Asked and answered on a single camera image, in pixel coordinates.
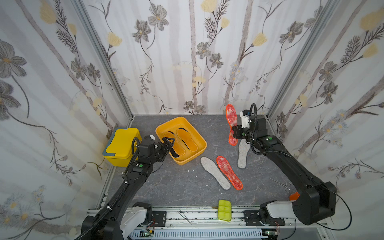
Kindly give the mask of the red patterned insole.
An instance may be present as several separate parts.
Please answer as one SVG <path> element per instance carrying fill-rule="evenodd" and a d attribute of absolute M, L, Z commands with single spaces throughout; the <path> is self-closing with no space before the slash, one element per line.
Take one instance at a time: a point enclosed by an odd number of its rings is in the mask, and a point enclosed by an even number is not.
<path fill-rule="evenodd" d="M 236 146 L 238 144 L 238 140 L 234 138 L 234 131 L 232 127 L 237 126 L 237 113 L 235 110 L 235 107 L 231 104 L 228 104 L 226 106 L 226 119 L 230 126 L 230 132 L 229 132 L 229 144 L 232 146 Z"/>
<path fill-rule="evenodd" d="M 232 184 L 232 186 L 238 191 L 242 190 L 244 185 L 242 181 L 238 178 L 238 176 L 235 174 L 235 172 L 233 171 L 228 160 L 223 156 L 218 156 L 216 159 L 216 162 L 219 169 L 227 177 L 227 179 Z"/>

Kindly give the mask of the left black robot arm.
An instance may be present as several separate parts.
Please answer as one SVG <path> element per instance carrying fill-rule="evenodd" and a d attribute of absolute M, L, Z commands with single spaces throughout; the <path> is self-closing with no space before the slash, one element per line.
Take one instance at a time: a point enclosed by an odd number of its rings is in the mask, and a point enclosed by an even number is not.
<path fill-rule="evenodd" d="M 163 137 L 156 143 L 151 136 L 145 136 L 141 141 L 135 137 L 131 144 L 133 156 L 122 173 L 122 184 L 95 216 L 85 218 L 76 239 L 128 240 L 136 227 L 151 223 L 151 204 L 137 202 L 129 213 L 126 211 L 136 193 L 153 173 L 154 164 L 163 162 L 175 143 L 175 138 Z"/>

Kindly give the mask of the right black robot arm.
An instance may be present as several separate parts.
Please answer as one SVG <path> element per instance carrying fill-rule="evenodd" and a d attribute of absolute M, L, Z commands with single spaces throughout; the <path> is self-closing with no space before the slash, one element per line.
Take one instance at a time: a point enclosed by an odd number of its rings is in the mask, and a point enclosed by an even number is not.
<path fill-rule="evenodd" d="M 248 128 L 233 126 L 231 136 L 247 140 L 253 153 L 264 155 L 275 163 L 299 194 L 295 201 L 269 201 L 261 204 L 261 223 L 269 224 L 275 219 L 287 218 L 297 219 L 308 226 L 335 214 L 336 186 L 313 175 L 289 153 L 278 137 L 270 135 L 265 118 L 252 117 Z"/>

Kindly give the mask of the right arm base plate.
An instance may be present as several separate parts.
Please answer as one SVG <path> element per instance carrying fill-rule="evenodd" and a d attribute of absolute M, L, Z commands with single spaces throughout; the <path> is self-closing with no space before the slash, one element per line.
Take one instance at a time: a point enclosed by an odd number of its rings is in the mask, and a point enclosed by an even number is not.
<path fill-rule="evenodd" d="M 285 226 L 286 223 L 282 218 L 272 218 L 268 213 L 262 211 L 243 211 L 244 217 L 242 220 L 247 227 L 279 227 Z"/>

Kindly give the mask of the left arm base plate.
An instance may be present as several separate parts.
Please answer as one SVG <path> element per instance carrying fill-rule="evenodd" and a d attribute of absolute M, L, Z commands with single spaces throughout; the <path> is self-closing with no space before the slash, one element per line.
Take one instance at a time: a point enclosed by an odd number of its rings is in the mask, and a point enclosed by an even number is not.
<path fill-rule="evenodd" d="M 148 228 L 163 228 L 166 226 L 167 212 L 166 211 L 154 211 L 152 212 L 150 223 Z"/>

